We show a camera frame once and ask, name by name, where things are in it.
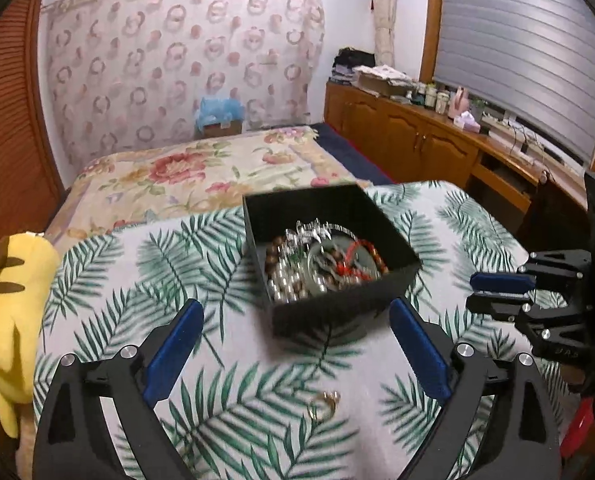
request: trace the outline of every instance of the gray blind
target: gray blind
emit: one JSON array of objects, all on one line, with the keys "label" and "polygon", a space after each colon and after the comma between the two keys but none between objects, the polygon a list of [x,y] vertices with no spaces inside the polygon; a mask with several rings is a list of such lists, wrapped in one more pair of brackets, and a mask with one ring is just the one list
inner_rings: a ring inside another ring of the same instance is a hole
[{"label": "gray blind", "polygon": [[435,78],[595,148],[595,16],[583,0],[443,0]]}]

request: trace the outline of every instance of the black box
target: black box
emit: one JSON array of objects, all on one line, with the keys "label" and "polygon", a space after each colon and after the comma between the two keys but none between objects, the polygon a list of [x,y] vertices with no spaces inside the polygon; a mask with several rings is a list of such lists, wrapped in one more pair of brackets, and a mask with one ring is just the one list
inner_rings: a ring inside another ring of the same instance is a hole
[{"label": "black box", "polygon": [[[296,221],[306,223],[316,218],[340,224],[358,238],[372,242],[390,272],[379,280],[347,290],[275,303],[264,272],[267,247],[286,229],[294,230]],[[327,322],[346,322],[357,314],[384,308],[404,295],[420,268],[415,251],[355,184],[246,195],[244,222],[255,271],[262,284],[262,301],[271,310],[275,335],[289,335]]]}]

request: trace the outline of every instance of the yellow plush toy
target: yellow plush toy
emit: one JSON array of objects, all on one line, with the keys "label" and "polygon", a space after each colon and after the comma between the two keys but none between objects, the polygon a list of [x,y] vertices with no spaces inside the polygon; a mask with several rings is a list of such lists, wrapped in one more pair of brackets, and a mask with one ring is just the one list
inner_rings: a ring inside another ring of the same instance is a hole
[{"label": "yellow plush toy", "polygon": [[44,304],[60,264],[42,236],[25,233],[0,240],[0,423],[18,437],[14,404],[33,400],[33,370]]}]

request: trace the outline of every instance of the beige curtain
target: beige curtain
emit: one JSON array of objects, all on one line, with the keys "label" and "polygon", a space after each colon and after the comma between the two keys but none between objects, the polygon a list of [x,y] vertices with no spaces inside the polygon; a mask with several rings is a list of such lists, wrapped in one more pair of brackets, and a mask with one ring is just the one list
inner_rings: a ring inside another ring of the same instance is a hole
[{"label": "beige curtain", "polygon": [[397,0],[373,0],[375,21],[375,62],[393,66],[393,28]]},{"label": "beige curtain", "polygon": [[52,107],[69,161],[195,137],[200,101],[246,129],[305,123],[322,0],[61,0],[46,9]]}]

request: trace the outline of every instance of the wooden desk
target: wooden desk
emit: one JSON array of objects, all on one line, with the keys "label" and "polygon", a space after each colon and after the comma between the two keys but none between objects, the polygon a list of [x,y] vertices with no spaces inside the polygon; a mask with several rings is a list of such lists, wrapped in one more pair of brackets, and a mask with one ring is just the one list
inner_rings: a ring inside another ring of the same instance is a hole
[{"label": "wooden desk", "polygon": [[[324,120],[395,182],[446,180],[469,193],[481,183],[523,215],[546,169],[572,207],[579,207],[580,214],[586,211],[583,179],[556,161],[545,157],[543,165],[534,166],[496,137],[460,130],[446,116],[423,107],[329,82]],[[503,127],[496,127],[495,136],[503,139],[503,134]]]}]

